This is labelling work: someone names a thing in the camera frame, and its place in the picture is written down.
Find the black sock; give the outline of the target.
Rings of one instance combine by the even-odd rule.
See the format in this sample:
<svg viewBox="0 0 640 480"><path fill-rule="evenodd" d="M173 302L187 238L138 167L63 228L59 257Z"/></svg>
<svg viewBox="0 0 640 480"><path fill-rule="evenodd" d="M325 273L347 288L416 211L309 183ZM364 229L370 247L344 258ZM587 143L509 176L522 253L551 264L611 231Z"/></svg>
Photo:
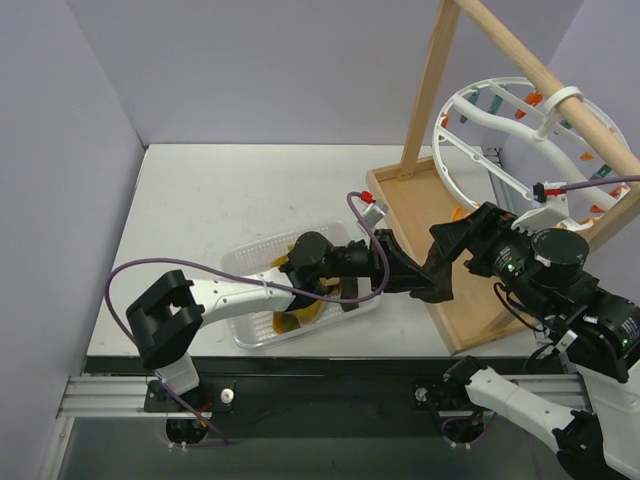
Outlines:
<svg viewBox="0 0 640 480"><path fill-rule="evenodd" d="M350 303L341 303L340 307L344 313L357 310L360 305L354 302L359 297L358 279L354 277L342 277L339 282L339 294L341 300L350 300Z"/></svg>
<svg viewBox="0 0 640 480"><path fill-rule="evenodd" d="M433 281L434 287L417 289L409 292L409 296L427 304L439 304L454 299L452 287L452 262L446 260L436 243L428 251L422 271Z"/></svg>

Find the orange clip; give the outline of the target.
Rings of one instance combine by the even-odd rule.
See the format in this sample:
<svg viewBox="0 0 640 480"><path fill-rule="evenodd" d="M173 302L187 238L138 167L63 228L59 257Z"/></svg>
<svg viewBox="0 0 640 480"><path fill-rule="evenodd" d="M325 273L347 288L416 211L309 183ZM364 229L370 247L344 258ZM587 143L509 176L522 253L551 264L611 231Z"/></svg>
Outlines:
<svg viewBox="0 0 640 480"><path fill-rule="evenodd" d="M470 214L470 212L468 210L466 210L465 208L459 206L454 210L454 213L452 215L451 220L452 221L459 221L459 220L462 220L462 219L466 218L469 214Z"/></svg>

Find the white round sock hanger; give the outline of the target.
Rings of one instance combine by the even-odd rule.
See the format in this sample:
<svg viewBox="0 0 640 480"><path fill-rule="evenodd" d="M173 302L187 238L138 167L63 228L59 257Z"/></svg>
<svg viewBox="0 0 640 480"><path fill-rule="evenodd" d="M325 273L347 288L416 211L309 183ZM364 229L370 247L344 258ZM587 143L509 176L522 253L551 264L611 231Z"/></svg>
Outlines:
<svg viewBox="0 0 640 480"><path fill-rule="evenodd" d="M561 226L586 230L630 190L582 134L524 77L476 81L453 93L432 134L436 170L469 212L486 201L532 209L541 182L579 184Z"/></svg>

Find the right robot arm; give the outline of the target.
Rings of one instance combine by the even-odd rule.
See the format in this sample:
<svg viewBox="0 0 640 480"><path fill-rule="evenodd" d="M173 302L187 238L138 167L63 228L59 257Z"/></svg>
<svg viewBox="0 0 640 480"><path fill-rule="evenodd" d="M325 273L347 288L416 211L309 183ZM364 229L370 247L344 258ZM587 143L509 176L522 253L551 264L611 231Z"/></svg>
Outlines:
<svg viewBox="0 0 640 480"><path fill-rule="evenodd" d="M639 308L585 272L587 241L567 229L527 229L490 202L430 233L444 261L469 252L469 273L498 278L548 330L551 347L582 377L591 409L552 403L471 356L445 373L446 401L457 408L471 403L519 426L574 479L638 478Z"/></svg>

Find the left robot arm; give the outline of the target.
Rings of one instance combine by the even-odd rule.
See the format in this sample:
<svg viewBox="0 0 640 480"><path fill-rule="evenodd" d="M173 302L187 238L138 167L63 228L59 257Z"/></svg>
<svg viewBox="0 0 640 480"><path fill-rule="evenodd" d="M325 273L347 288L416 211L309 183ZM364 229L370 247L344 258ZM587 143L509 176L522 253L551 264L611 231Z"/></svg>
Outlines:
<svg viewBox="0 0 640 480"><path fill-rule="evenodd" d="M190 411L203 398L188 354L201 328L247 314L300 310L327 297L327 280L343 278L366 278L380 293L435 287L388 229L375 231L370 241L345 246L309 231L298 237L282 265L248 277L221 273L194 280L180 270L169 271L127 308L126 318L144 368L168 386L172 404Z"/></svg>

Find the white plastic basket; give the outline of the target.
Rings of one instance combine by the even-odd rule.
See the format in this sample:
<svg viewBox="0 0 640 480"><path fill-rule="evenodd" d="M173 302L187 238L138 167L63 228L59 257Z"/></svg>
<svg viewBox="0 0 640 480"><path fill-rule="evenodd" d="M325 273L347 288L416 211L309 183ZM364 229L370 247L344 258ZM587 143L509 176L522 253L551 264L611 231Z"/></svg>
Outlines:
<svg viewBox="0 0 640 480"><path fill-rule="evenodd" d="M351 224L325 220L227 250L219 257L216 267L234 275L250 276L278 266L298 237L307 231L319 232L336 246L363 238ZM238 346L244 349L270 347L369 313L378 307L380 300L376 297L358 305L316 302L305 311L294 312L286 318L272 312L259 312L231 318L227 324Z"/></svg>

